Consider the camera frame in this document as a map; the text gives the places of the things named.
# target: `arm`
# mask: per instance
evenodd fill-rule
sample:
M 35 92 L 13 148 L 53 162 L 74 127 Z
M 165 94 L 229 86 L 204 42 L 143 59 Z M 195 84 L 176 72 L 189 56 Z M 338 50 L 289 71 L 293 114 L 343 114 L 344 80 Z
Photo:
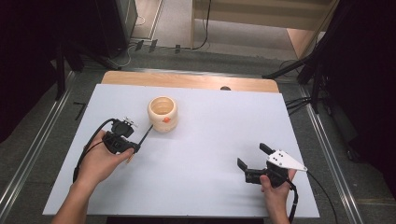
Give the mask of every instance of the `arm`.
M 290 181 L 296 174 L 295 170 L 289 170 Z M 271 181 L 266 175 L 260 176 L 262 192 L 264 193 L 265 206 L 274 224 L 289 224 L 286 212 L 286 200 L 288 199 L 290 184 L 285 182 L 276 189 L 271 186 Z
M 105 136 L 105 131 L 99 132 L 90 147 L 102 142 L 103 136 Z M 133 149 L 130 148 L 120 155 L 114 155 L 103 143 L 91 149 L 82 161 L 78 178 L 70 187 L 64 203 L 52 223 L 84 223 L 88 201 L 96 186 L 108 178 L 116 167 L 133 153 Z

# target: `white board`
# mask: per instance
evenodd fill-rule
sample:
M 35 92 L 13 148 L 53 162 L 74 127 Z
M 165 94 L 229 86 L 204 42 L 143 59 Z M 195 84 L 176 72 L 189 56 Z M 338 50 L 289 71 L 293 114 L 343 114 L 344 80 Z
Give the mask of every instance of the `white board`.
M 126 116 L 138 123 L 129 137 L 138 143 L 150 126 L 149 101 L 163 95 L 177 102 L 177 127 L 170 133 L 151 131 L 133 161 L 99 184 L 88 214 L 267 217 L 261 186 L 245 182 L 236 160 L 264 168 L 263 142 L 304 163 L 280 93 L 105 84 L 92 94 L 43 214 L 54 215 L 62 205 L 83 146 L 105 120 Z M 293 183 L 300 196 L 295 216 L 318 217 L 306 173 L 298 172 Z M 291 192 L 288 212 L 292 200 Z

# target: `gray carpet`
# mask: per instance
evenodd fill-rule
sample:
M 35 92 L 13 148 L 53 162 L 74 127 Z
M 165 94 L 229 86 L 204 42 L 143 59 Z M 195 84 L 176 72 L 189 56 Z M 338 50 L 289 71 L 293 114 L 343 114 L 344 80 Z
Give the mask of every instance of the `gray carpet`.
M 262 57 L 243 57 L 205 52 L 181 51 L 175 54 L 172 49 L 155 49 L 149 53 L 144 47 L 139 51 L 130 50 L 131 62 L 122 70 L 134 69 L 169 69 L 177 71 L 211 72 L 227 74 L 234 77 L 261 78 L 278 70 L 281 61 L 267 60 Z M 126 63 L 128 58 L 121 55 L 117 63 Z M 21 193 L 10 210 L 6 223 L 49 223 L 50 217 L 42 216 L 42 211 L 50 195 L 51 186 L 63 164 L 79 121 L 75 120 L 80 105 L 74 102 L 88 103 L 95 87 L 101 82 L 105 73 L 100 64 L 84 59 L 86 64 L 81 73 L 76 73 L 76 80 L 64 109 L 55 123 L 32 172 L 29 174 Z M 285 100 L 301 97 L 300 87 L 295 82 L 296 72 L 277 79 L 280 92 Z M 20 126 L 0 144 L 0 187 L 4 189 L 15 174 L 27 149 L 33 142 L 45 116 L 50 111 L 56 89 L 53 87 L 44 95 L 37 106 L 26 116 Z M 351 162 L 347 158 L 347 148 L 340 134 L 319 106 L 320 116 L 329 139 L 334 147 L 336 157 L 358 202 L 358 207 L 366 223 L 393 223 L 396 218 L 396 203 L 382 180 L 381 174 L 366 163 Z M 335 206 L 339 223 L 348 223 L 347 213 L 334 185 L 327 162 L 324 159 L 320 144 L 305 108 L 290 117 L 304 163 L 326 189 Z M 334 223 L 334 213 L 318 184 L 310 178 L 317 200 L 320 218 L 295 219 L 294 223 Z M 87 223 L 106 223 L 106 217 L 89 216 Z

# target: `beige ceramic jar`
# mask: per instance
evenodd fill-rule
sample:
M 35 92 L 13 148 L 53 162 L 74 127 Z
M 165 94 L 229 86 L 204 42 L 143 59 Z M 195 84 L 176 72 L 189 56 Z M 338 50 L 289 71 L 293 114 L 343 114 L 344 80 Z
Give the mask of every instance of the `beige ceramic jar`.
M 157 132 L 172 131 L 177 126 L 176 102 L 167 96 L 154 98 L 148 104 L 148 118 Z

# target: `table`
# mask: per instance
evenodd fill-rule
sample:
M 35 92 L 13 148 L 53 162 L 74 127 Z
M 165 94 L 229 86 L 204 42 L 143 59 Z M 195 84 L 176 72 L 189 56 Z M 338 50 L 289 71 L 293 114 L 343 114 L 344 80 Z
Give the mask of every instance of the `table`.
M 233 91 L 218 91 L 222 86 Z M 134 72 L 107 72 L 102 84 L 96 87 L 44 215 L 55 214 L 61 206 L 81 146 L 86 144 L 92 130 L 109 117 L 133 115 L 130 119 L 140 126 L 129 140 L 138 142 L 150 125 L 146 112 L 149 99 L 159 95 L 177 101 L 179 124 L 170 133 L 151 132 L 133 162 L 121 164 L 97 187 L 88 214 L 268 216 L 260 186 L 245 183 L 236 159 L 241 158 L 250 168 L 263 168 L 265 155 L 259 150 L 262 141 L 270 147 L 287 148 L 291 156 L 303 161 L 276 83 L 263 79 Z M 293 182 L 300 194 L 296 217 L 318 217 L 306 173 L 298 173 Z M 288 209 L 293 198 L 290 195 Z
M 299 59 L 315 44 L 318 34 L 326 31 L 339 0 L 212 0 L 210 20 L 229 21 L 288 28 Z M 208 0 L 193 0 L 191 48 L 194 20 L 206 19 Z

